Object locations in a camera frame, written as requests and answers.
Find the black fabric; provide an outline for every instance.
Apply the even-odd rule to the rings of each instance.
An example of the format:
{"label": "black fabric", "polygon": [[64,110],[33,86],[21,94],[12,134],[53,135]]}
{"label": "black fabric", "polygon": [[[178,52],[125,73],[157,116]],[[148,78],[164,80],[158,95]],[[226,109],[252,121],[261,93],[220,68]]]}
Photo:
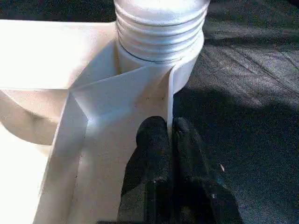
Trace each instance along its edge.
{"label": "black fabric", "polygon": [[299,11],[214,0],[174,114],[224,166],[246,224],[299,223]]}
{"label": "black fabric", "polygon": [[183,118],[173,124],[172,147],[161,117],[148,118],[139,127],[137,148],[125,171],[118,220],[241,224],[235,197],[208,162],[196,129]]}

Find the white plastic frame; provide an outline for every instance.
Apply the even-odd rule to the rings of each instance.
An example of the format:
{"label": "white plastic frame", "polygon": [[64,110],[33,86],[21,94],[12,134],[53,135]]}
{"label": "white plastic frame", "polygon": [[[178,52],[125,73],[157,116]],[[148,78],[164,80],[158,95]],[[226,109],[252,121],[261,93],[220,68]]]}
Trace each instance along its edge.
{"label": "white plastic frame", "polygon": [[[10,98],[20,104],[22,97],[9,91],[26,89],[52,102],[44,106],[50,109],[65,100],[53,91],[68,91],[47,165],[39,166],[45,172],[34,223],[115,220],[137,129],[153,115],[171,126],[173,94],[188,81],[203,37],[180,61],[155,64],[121,47],[114,22],[0,21],[0,27],[0,86]],[[54,117],[26,102],[27,111]]]}

